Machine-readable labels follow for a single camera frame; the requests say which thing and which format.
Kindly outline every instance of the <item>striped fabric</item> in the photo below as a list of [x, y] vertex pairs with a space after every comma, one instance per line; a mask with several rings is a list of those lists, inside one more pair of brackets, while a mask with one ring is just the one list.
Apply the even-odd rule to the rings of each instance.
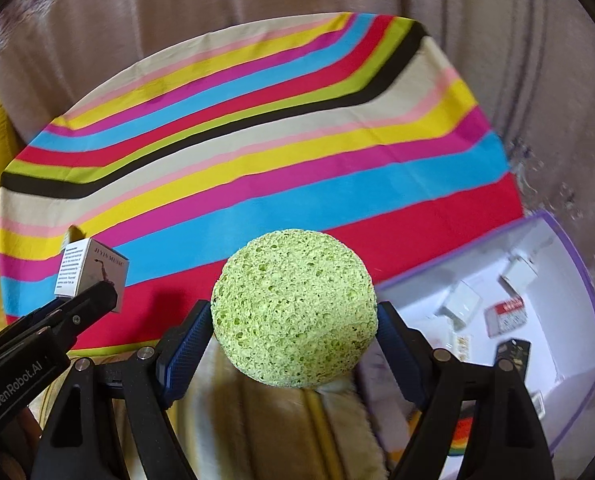
[[9, 317], [51, 299], [72, 224], [129, 258], [122, 312], [78, 342], [92, 352], [159, 338], [271, 230], [330, 233], [380, 282], [521, 215], [500, 141], [434, 41], [369, 14], [161, 51], [49, 124], [2, 188]]

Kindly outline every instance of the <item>purple rim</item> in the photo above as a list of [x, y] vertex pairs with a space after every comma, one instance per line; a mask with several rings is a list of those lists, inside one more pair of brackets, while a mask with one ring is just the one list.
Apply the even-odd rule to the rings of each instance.
[[[415, 267], [411, 270], [407, 270], [406, 272], [403, 272], [402, 274], [400, 274], [398, 276], [394, 276], [393, 278], [390, 278], [389, 280], [385, 280], [385, 281], [379, 283], [378, 285], [375, 285], [375, 291], [380, 292], [380, 290], [383, 290], [384, 288], [387, 288], [388, 286], [394, 285], [395, 283], [401, 282], [402, 280], [408, 280], [418, 274], [421, 274], [422, 272], [426, 271], [427, 269], [430, 269], [431, 267], [435, 267], [439, 264], [444, 263], [445, 261], [449, 260], [450, 258], [455, 258], [456, 256], [459, 256], [460, 254], [466, 253], [466, 251], [469, 251], [473, 245], [480, 244], [482, 242], [491, 240], [492, 238], [498, 237], [501, 234], [509, 232], [509, 231], [517, 228], [520, 225], [527, 224], [529, 222], [533, 222], [533, 221], [535, 221], [536, 218], [543, 219], [549, 225], [549, 227], [553, 230], [553, 232], [557, 235], [557, 237], [560, 239], [560, 241], [564, 245], [564, 248], [566, 249], [566, 251], [571, 256], [571, 259], [573, 260], [573, 263], [575, 264], [575, 267], [578, 270], [581, 280], [584, 283], [584, 287], [586, 288], [587, 294], [589, 295], [589, 299], [591, 300], [591, 305], [593, 306], [593, 312], [595, 313], [595, 288], [593, 287], [593, 283], [591, 282], [591, 277], [589, 276], [589, 272], [588, 272], [586, 266], [584, 265], [583, 260], [581, 259], [580, 253], [578, 253], [578, 250], [575, 248], [575, 245], [573, 244], [573, 242], [571, 241], [569, 236], [566, 234], [566, 232], [564, 232], [564, 229], [562, 229], [561, 225], [558, 224], [555, 217], [553, 215], [551, 215], [551, 213], [549, 213], [548, 211], [545, 211], [545, 210], [540, 210], [532, 216], [529, 216], [526, 218], [520, 218], [520, 219], [517, 219], [516, 221], [505, 224], [497, 229], [494, 229], [493, 231], [488, 232], [485, 235], [480, 236], [479, 238], [476, 238], [475, 240], [469, 242], [468, 244], [451, 251], [450, 253], [443, 254], [442, 256], [438, 256], [437, 258], [435, 258], [429, 262], [426, 262], [425, 264], [421, 264], [420, 266]], [[549, 445], [549, 450], [551, 452], [555, 451], [555, 448], [562, 441], [562, 439], [564, 438], [564, 435], [566, 435], [566, 433], [568, 433], [568, 431], [571, 429], [571, 426], [573, 425], [575, 420], [577, 420], [577, 418], [580, 416], [580, 413], [582, 412], [582, 410], [586, 407], [586, 405], [591, 400], [591, 397], [593, 396], [594, 392], [595, 392], [595, 381], [593, 382], [593, 386], [591, 386], [591, 389], [589, 390], [589, 392], [586, 395], [586, 397], [584, 398], [584, 400], [580, 403], [580, 406], [577, 409], [577, 411], [573, 414], [571, 419], [567, 422], [567, 424], [565, 425], [564, 429], [560, 432], [560, 434]]]

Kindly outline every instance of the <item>striped tablecloth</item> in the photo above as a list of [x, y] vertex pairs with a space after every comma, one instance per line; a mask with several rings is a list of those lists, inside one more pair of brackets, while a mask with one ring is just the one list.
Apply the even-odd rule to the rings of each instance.
[[114, 76], [7, 168], [5, 310], [53, 297], [72, 224], [130, 260], [122, 312], [76, 347], [116, 352], [180, 322], [266, 232], [330, 233], [378, 283], [521, 214], [497, 135], [419, 23], [248, 23]]

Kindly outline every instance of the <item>purple stripe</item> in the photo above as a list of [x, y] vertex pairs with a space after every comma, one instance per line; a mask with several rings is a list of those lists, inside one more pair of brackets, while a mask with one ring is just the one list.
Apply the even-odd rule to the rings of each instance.
[[[356, 152], [338, 153], [265, 173], [242, 176], [233, 182], [184, 197], [116, 224], [95, 235], [95, 238], [114, 247], [251, 198], [372, 170], [386, 164], [460, 153], [476, 144], [487, 131], [486, 118], [481, 109], [475, 107], [449, 134], [439, 139], [413, 140], [387, 146], [380, 144]], [[59, 256], [37, 261], [0, 254], [0, 273], [15, 280], [37, 282], [55, 274], [59, 261]]]
[[[414, 269], [408, 270], [407, 272], [404, 272], [404, 273], [400, 274], [399, 276], [394, 276], [394, 277], [390, 278], [389, 280], [379, 283], [378, 285], [375, 286], [375, 291], [379, 293], [381, 290], [384, 290], [385, 288], [389, 288], [390, 286], [393, 286], [396, 283], [400, 283], [403, 280], [410, 280], [412, 277], [417, 276], [418, 274], [421, 274], [422, 272], [425, 272], [426, 270], [428, 270], [432, 267], [439, 266], [447, 260], [452, 260], [453, 258], [458, 257], [460, 254], [467, 253], [468, 251], [472, 250], [472, 248], [474, 246], [484, 244], [488, 240], [491, 240], [492, 238], [496, 238], [500, 235], [503, 235], [505, 233], [513, 231], [514, 229], [516, 229], [517, 227], [519, 227], [521, 225], [534, 222], [535, 219], [544, 220], [549, 225], [549, 227], [553, 230], [553, 232], [557, 235], [557, 237], [560, 239], [560, 241], [566, 248], [567, 252], [569, 253], [569, 256], [571, 257], [571, 260], [575, 264], [575, 267], [577, 268], [578, 273], [580, 274], [582, 282], [584, 283], [586, 292], [589, 295], [589, 299], [591, 300], [591, 305], [593, 306], [593, 313], [595, 314], [595, 287], [593, 286], [593, 282], [591, 282], [591, 277], [589, 276], [589, 272], [588, 272], [586, 266], [584, 265], [583, 260], [581, 259], [580, 253], [578, 253], [577, 249], [575, 248], [575, 245], [573, 244], [571, 239], [568, 237], [568, 235], [566, 234], [564, 229], [562, 229], [561, 225], [558, 224], [558, 222], [554, 218], [554, 216], [545, 210], [540, 210], [540, 211], [536, 212], [533, 216], [530, 216], [527, 218], [520, 218], [519, 220], [516, 220], [514, 222], [506, 224], [500, 228], [494, 229], [493, 231], [485, 234], [484, 236], [478, 238], [477, 240], [474, 240], [474, 241], [466, 244], [463, 247], [460, 247], [459, 249], [456, 249], [455, 251], [451, 251], [450, 253], [447, 253], [444, 256], [440, 256], [439, 258], [435, 258], [434, 260], [431, 260], [425, 264], [415, 267]], [[595, 381], [593, 383], [593, 386], [591, 386], [591, 389], [587, 393], [586, 397], [581, 402], [577, 411], [573, 414], [573, 416], [570, 418], [570, 420], [566, 423], [564, 429], [552, 441], [552, 443], [549, 444], [549, 450], [551, 452], [555, 451], [555, 448], [557, 448], [558, 444], [562, 441], [562, 439], [564, 438], [566, 433], [571, 429], [575, 420], [577, 420], [577, 418], [580, 416], [580, 413], [584, 410], [584, 407], [586, 407], [586, 405], [591, 400], [591, 397], [593, 396], [594, 392], [595, 392]]]
[[340, 30], [325, 32], [324, 34], [312, 40], [310, 43], [283, 50], [281, 52], [272, 54], [271, 56], [247, 61], [245, 63], [220, 70], [219, 72], [209, 76], [191, 81], [190, 83], [186, 83], [186, 85], [171, 90], [164, 95], [154, 97], [153, 99], [135, 105], [132, 108], [127, 108], [127, 110], [123, 110], [114, 115], [103, 118], [96, 123], [90, 124], [89, 126], [84, 126], [83, 128], [79, 128], [77, 130], [71, 130], [66, 126], [49, 124], [44, 128], [44, 131], [63, 137], [84, 137], [102, 132], [119, 124], [128, 123], [129, 121], [175, 104], [209, 88], [219, 86], [223, 83], [233, 81], [235, 79], [244, 77], [245, 75], [259, 72], [273, 66], [288, 63], [300, 57], [304, 57], [316, 50], [321, 50], [322, 48], [331, 46], [336, 41], [338, 41], [344, 35], [344, 33], [346, 33], [349, 27], [355, 22], [356, 18], [357, 16], [353, 14], [348, 19], [344, 27], [342, 27]]

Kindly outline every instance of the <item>green sponge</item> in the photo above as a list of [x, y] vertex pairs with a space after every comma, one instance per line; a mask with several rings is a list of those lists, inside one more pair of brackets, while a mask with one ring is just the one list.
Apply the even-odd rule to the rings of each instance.
[[231, 256], [215, 283], [213, 327], [231, 363], [272, 386], [315, 386], [351, 370], [377, 331], [359, 256], [335, 238], [288, 229]]

